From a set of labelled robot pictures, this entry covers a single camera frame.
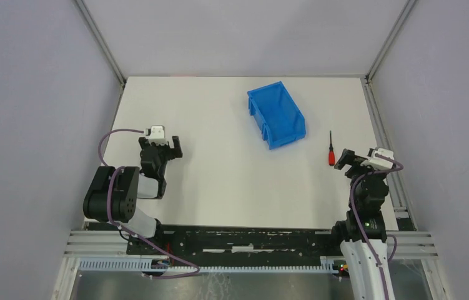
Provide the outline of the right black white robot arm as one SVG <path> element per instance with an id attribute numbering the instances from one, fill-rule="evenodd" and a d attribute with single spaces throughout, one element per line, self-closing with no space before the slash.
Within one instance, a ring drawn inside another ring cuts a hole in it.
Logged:
<path id="1" fill-rule="evenodd" d="M 384 148 L 370 149 L 361 157 L 345 149 L 334 168 L 349 169 L 349 210 L 344 221 L 335 223 L 331 237 L 345 259 L 339 275 L 348 275 L 355 299 L 395 299 L 389 274 L 387 229 L 382 205 L 388 196 L 385 178 L 397 169 L 393 152 Z"/>

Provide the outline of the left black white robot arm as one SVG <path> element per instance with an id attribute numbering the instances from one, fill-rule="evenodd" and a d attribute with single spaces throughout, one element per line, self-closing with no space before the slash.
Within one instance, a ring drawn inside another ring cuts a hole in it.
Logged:
<path id="1" fill-rule="evenodd" d="M 149 136 L 139 138 L 139 166 L 98 167 L 82 204 L 88 219 L 109 223 L 132 237 L 160 244 L 161 222 L 138 208 L 140 199 L 162 199 L 168 162 L 183 157 L 179 136 L 172 142 Z"/>

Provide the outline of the blue plastic storage bin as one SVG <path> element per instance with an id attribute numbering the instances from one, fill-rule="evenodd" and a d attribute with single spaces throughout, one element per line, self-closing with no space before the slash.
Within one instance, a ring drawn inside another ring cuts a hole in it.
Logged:
<path id="1" fill-rule="evenodd" d="M 305 118 L 283 82 L 247 92 L 249 114 L 255 119 L 270 150 L 303 139 Z"/>

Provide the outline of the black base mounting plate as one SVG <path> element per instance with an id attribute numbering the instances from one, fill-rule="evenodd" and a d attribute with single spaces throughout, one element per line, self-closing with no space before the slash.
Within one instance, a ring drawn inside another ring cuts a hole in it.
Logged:
<path id="1" fill-rule="evenodd" d="M 174 266 L 316 266 L 342 255 L 328 229 L 163 224 L 161 231 L 154 244 L 179 258 Z"/>

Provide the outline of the red handled screwdriver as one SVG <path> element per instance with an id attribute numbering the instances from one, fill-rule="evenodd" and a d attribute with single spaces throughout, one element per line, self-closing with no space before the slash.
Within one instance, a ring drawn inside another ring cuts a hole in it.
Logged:
<path id="1" fill-rule="evenodd" d="M 334 166 L 335 165 L 335 153 L 333 148 L 333 141 L 332 141 L 332 131 L 329 131 L 329 147 L 328 147 L 328 165 Z"/>

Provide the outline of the right aluminium frame rail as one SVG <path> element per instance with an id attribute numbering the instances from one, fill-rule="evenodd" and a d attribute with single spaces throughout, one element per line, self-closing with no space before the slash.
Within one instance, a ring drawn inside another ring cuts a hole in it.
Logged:
<path id="1" fill-rule="evenodd" d="M 385 38 L 379 52 L 375 56 L 372 65 L 368 69 L 368 72 L 361 78 L 363 93 L 373 125 L 375 139 L 379 146 L 387 149 L 394 149 L 394 146 L 390 136 L 387 115 L 381 107 L 380 100 L 376 98 L 374 79 L 416 4 L 416 0 L 405 2 L 405 5 Z M 416 220 L 412 208 L 410 207 L 410 201 L 402 175 L 399 172 L 393 172 L 387 176 L 387 179 L 398 229 L 401 231 L 416 231 Z"/>

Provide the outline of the aluminium frame rail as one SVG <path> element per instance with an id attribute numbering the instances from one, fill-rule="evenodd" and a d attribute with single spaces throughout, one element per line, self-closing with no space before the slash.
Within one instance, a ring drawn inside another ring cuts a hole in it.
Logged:
<path id="1" fill-rule="evenodd" d="M 73 0 L 73 3 L 76 5 L 81 17 L 86 23 L 92 37 L 94 38 L 98 48 L 100 49 L 104 59 L 108 63 L 113 75 L 116 77 L 121 88 L 124 88 L 126 85 L 126 78 L 121 71 L 121 68 L 118 66 L 118 63 L 109 48 L 106 40 L 104 39 L 99 26 L 97 25 L 95 19 L 93 18 L 87 4 L 83 0 Z"/>
<path id="2" fill-rule="evenodd" d="M 387 115 L 381 107 L 380 100 L 376 98 L 374 79 L 416 4 L 416 0 L 405 2 L 405 5 L 385 38 L 379 52 L 375 56 L 372 65 L 368 69 L 368 72 L 361 78 L 363 93 L 373 125 L 375 139 L 379 146 L 387 149 L 394 149 L 394 146 L 390 136 Z M 416 231 L 416 220 L 412 208 L 410 207 L 410 201 L 402 175 L 399 172 L 393 172 L 387 176 L 387 179 L 398 229 L 401 231 Z"/>
<path id="3" fill-rule="evenodd" d="M 390 231 L 397 239 L 395 259 L 438 259 L 432 235 L 423 231 Z M 129 242 L 117 231 L 71 231 L 65 258 L 125 258 Z"/>

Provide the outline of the front aluminium frame rail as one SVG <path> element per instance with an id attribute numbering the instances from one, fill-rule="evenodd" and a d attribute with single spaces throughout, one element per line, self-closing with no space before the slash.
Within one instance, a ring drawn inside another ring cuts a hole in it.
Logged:
<path id="1" fill-rule="evenodd" d="M 438 259 L 432 235 L 423 231 L 390 231 L 397 239 L 395 259 Z M 125 258 L 129 242 L 117 231 L 71 231 L 65 258 Z"/>

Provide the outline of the left aluminium frame rail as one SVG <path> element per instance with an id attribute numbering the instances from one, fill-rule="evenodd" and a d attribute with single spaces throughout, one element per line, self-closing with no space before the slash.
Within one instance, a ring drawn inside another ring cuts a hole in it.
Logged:
<path id="1" fill-rule="evenodd" d="M 73 0 L 73 3 L 76 5 L 81 17 L 86 23 L 92 37 L 94 38 L 98 48 L 100 49 L 104 59 L 108 63 L 113 75 L 116 77 L 121 88 L 124 88 L 126 85 L 126 78 L 121 71 L 121 68 L 118 66 L 118 63 L 109 48 L 106 40 L 104 39 L 99 26 L 97 25 L 95 19 L 93 18 L 87 4 L 83 0 Z"/>

